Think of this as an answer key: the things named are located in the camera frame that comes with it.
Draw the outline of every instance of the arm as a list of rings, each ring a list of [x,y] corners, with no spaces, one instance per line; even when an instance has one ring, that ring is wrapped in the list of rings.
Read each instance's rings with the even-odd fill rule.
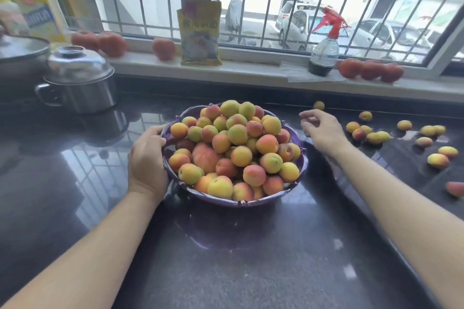
[[[89,234],[32,279],[4,309],[111,308],[137,247],[167,190],[161,147],[151,127],[129,155],[129,187]]]
[[[444,308],[464,308],[464,222],[357,150],[334,116],[319,110],[300,116],[305,134],[338,162]]]

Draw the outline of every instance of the bowl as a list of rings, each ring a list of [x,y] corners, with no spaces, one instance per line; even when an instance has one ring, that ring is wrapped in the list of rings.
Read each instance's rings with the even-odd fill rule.
[[[169,177],[172,180],[174,180],[176,183],[178,183],[181,188],[187,190],[191,194],[195,195],[196,197],[198,197],[198,198],[200,198],[200,199],[202,199],[202,200],[204,200],[206,202],[217,204],[217,205],[222,205],[224,207],[255,207],[255,206],[258,206],[258,205],[271,203],[271,202],[283,197],[284,195],[286,195],[288,192],[290,192],[292,189],[294,189],[297,186],[297,184],[299,183],[301,178],[305,175],[306,169],[308,168],[308,158],[306,157],[306,154],[305,154],[306,149],[303,148],[303,140],[301,139],[300,135],[298,134],[297,131],[295,131],[293,128],[291,128],[289,125],[287,125],[285,123],[285,121],[281,121],[282,128],[287,130],[290,133],[290,142],[296,144],[301,149],[300,157],[296,161],[293,162],[298,166],[300,174],[299,174],[299,176],[298,176],[298,178],[297,178],[297,180],[295,182],[285,183],[284,184],[284,186],[286,188],[285,190],[280,191],[280,192],[278,192],[278,193],[276,193],[274,195],[269,195],[269,196],[266,196],[264,198],[258,199],[257,201],[231,201],[231,200],[228,200],[228,199],[217,198],[217,197],[213,197],[212,195],[204,194],[204,193],[199,192],[199,191],[197,191],[197,190],[195,190],[193,188],[190,188],[189,185],[182,182],[179,179],[179,177],[177,176],[177,174],[171,169],[171,167],[168,164],[169,158],[174,153],[171,149],[169,149],[169,146],[171,146],[173,143],[175,143],[175,141],[174,141],[174,139],[173,139],[173,137],[171,135],[171,126],[173,124],[177,123],[177,122],[181,122],[182,119],[187,117],[187,116],[193,116],[194,118],[199,118],[201,109],[206,108],[206,107],[208,107],[208,106],[207,105],[199,105],[199,106],[193,106],[191,108],[188,108],[180,116],[176,116],[176,119],[174,121],[171,121],[169,124],[167,124],[164,127],[163,131],[161,132],[161,137],[165,138],[166,141],[167,141],[166,145],[162,149],[164,168],[166,169],[167,173],[169,174]],[[268,110],[264,110],[264,114],[276,117],[273,113],[271,113]]]

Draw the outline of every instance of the stainless steel pot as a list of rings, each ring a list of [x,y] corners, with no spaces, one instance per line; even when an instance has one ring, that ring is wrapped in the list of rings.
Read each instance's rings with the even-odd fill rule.
[[[114,68],[97,52],[78,46],[58,48],[48,59],[51,69],[35,93],[48,106],[79,114],[101,112],[117,104]]]
[[[35,37],[2,36],[0,33],[0,101],[34,96],[34,86],[49,71],[48,41]]]

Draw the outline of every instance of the hand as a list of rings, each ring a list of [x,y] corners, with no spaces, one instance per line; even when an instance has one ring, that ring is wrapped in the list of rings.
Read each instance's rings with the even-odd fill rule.
[[[335,116],[314,109],[301,112],[300,117],[304,134],[312,138],[318,151],[335,157],[339,151],[352,147]]]
[[[128,162],[128,193],[154,196],[158,204],[163,200],[168,184],[161,154],[161,148],[166,144],[160,137],[163,127],[148,128],[132,146]]]

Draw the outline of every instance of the pot handle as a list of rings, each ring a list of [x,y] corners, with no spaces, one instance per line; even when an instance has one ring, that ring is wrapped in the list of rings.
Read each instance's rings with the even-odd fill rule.
[[[41,95],[42,91],[50,91],[50,92],[53,91],[53,88],[51,85],[49,85],[48,83],[40,83],[35,86],[34,92],[37,95],[37,97],[40,99],[40,101],[43,102],[45,105],[48,105],[48,106],[61,106],[62,105],[61,103],[57,103],[57,102],[51,103],[51,102],[46,101]]]

